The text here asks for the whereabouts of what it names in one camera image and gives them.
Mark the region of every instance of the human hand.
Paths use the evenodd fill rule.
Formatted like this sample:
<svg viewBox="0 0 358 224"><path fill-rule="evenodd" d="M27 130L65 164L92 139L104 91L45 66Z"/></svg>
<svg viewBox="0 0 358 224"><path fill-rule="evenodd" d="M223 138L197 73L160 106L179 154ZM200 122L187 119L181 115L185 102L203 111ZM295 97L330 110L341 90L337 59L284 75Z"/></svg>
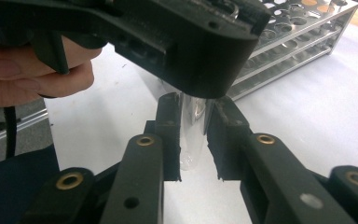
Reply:
<svg viewBox="0 0 358 224"><path fill-rule="evenodd" d="M68 96L91 86L90 60L101 49L84 49L65 37L62 42L70 68L64 76L41 63L31 47L0 49L0 107L29 103L39 94Z"/></svg>

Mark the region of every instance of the person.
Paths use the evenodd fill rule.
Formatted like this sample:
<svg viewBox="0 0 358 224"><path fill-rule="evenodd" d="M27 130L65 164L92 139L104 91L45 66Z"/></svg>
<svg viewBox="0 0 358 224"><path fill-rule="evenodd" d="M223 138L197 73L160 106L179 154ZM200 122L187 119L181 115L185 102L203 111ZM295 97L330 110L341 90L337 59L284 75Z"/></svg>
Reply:
<svg viewBox="0 0 358 224"><path fill-rule="evenodd" d="M24 105L40 95L64 97L93 83L90 60L101 49L84 49L63 37L70 73L41 63L30 46L0 48L0 107ZM18 223L44 183L59 173L54 146L0 161L0 224Z"/></svg>
<svg viewBox="0 0 358 224"><path fill-rule="evenodd" d="M30 103L40 95L64 97L92 85L90 60L101 49L84 49L63 37L70 73L60 75L35 56L31 46L0 48L0 107Z"/></svg>

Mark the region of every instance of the black cable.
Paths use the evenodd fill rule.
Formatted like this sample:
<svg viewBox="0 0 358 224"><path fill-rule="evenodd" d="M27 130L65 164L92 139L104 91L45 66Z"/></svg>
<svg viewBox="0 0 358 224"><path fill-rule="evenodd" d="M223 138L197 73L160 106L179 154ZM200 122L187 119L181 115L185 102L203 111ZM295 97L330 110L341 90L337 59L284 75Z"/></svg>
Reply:
<svg viewBox="0 0 358 224"><path fill-rule="evenodd" d="M14 106L5 107L5 120L7 129L7 152L6 159L14 157L16 153L17 120Z"/></svg>

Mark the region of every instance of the dark blue fabric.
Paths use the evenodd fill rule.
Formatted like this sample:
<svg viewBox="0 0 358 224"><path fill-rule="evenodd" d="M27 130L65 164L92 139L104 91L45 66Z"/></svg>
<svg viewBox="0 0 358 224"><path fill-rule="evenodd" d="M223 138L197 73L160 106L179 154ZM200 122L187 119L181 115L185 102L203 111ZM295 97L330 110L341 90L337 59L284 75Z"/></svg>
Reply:
<svg viewBox="0 0 358 224"><path fill-rule="evenodd" d="M43 184L59 172L54 146L0 162L0 224L17 223Z"/></svg>

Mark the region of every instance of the white tabletop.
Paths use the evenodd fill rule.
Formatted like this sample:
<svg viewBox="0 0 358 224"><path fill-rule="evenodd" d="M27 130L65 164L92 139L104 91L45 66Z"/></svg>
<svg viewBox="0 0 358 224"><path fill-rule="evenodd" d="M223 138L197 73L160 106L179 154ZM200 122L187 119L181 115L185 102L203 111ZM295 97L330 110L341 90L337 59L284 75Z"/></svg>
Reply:
<svg viewBox="0 0 358 224"><path fill-rule="evenodd" d="M127 142L154 119L166 93L158 79L114 53L93 61L95 82L70 97L46 100L61 169L95 174L121 160ZM254 132L283 140L321 175L358 166L358 27L349 25L332 55L323 56L236 102ZM204 146L183 182L165 183L164 223L251 223L239 182L222 182Z"/></svg>

